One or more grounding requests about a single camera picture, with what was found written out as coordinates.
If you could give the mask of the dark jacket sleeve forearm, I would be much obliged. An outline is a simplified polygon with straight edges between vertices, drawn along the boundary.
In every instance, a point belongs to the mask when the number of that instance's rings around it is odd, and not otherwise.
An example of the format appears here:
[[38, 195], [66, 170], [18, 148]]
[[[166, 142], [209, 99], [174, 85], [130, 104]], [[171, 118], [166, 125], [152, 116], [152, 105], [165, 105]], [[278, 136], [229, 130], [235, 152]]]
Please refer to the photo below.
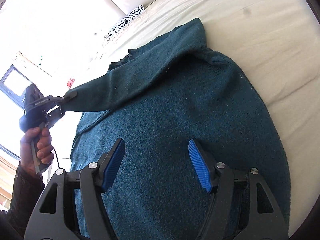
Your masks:
[[44, 183], [41, 176], [32, 176], [18, 165], [10, 208], [7, 211], [1, 211], [1, 239], [23, 239], [43, 189]]

